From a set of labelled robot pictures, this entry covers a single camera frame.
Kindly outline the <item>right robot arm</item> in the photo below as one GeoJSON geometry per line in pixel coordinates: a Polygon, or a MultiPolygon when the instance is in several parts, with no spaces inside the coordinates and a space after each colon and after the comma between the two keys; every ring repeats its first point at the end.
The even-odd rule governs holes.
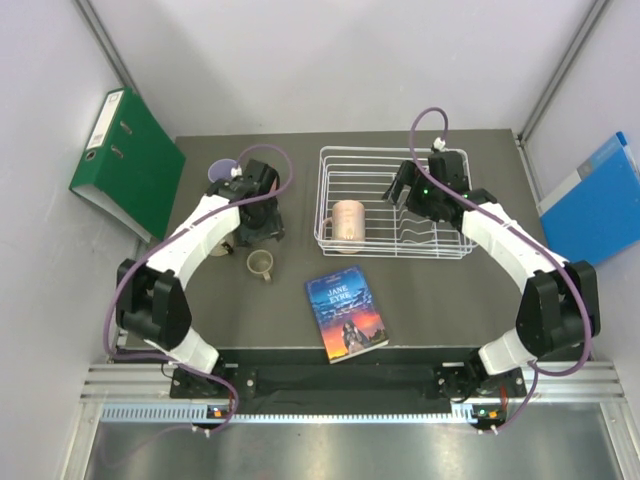
{"type": "Polygon", "coordinates": [[[471,186],[461,152],[445,149],[442,140],[435,147],[426,163],[412,157],[400,164],[384,200],[451,225],[495,260],[521,293],[514,327],[465,361],[469,388],[490,395],[504,373],[575,345],[589,357],[601,330],[594,267],[571,262],[536,241],[492,194],[471,186]]]}

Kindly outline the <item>pink mug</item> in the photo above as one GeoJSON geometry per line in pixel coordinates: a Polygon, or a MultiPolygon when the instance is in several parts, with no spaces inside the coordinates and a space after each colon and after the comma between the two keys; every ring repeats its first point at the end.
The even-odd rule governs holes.
{"type": "Polygon", "coordinates": [[[341,200],[321,223],[321,234],[331,228],[326,255],[356,255],[366,243],[366,215],[364,205],[356,200],[341,200]]]}

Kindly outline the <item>cream mug black handle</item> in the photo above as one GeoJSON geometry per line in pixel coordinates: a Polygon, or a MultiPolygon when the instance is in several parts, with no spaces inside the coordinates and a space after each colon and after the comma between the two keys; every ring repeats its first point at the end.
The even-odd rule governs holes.
{"type": "Polygon", "coordinates": [[[217,244],[209,253],[211,257],[222,257],[234,253],[234,246],[228,241],[217,244]]]}

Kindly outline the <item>small grey-beige cup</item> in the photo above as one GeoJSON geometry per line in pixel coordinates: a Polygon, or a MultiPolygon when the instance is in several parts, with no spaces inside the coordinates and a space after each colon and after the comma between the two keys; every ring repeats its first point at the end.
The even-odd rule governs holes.
{"type": "Polygon", "coordinates": [[[251,274],[269,283],[272,281],[274,257],[268,250],[254,250],[247,257],[246,267],[251,274]]]}

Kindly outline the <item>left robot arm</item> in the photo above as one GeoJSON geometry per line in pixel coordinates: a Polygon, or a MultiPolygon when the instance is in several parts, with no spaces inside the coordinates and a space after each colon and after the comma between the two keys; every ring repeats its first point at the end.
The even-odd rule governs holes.
{"type": "Polygon", "coordinates": [[[227,374],[216,366],[218,351],[192,327],[185,288],[216,248],[230,252],[283,238],[279,186],[279,173],[264,162],[233,166],[141,265],[125,260],[118,268],[117,326],[194,370],[192,384],[205,396],[220,394],[227,374]]]}

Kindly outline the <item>white wire dish rack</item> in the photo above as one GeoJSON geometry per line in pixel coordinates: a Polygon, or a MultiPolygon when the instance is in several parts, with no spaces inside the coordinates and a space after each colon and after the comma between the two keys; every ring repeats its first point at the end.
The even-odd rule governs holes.
{"type": "Polygon", "coordinates": [[[414,215],[404,206],[405,189],[396,205],[382,198],[404,161],[408,148],[324,146],[319,153],[314,237],[326,256],[459,260],[476,244],[446,223],[414,215]],[[346,243],[333,236],[333,207],[354,200],[364,207],[364,240],[346,243]]]}

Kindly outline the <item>lilac cup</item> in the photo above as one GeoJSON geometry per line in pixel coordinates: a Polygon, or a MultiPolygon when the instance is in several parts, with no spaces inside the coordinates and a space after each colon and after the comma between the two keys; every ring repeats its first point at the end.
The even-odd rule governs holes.
{"type": "Polygon", "coordinates": [[[235,177],[242,174],[242,169],[239,163],[230,158],[223,158],[216,160],[208,168],[207,176],[211,183],[218,180],[233,180],[235,177]]]}

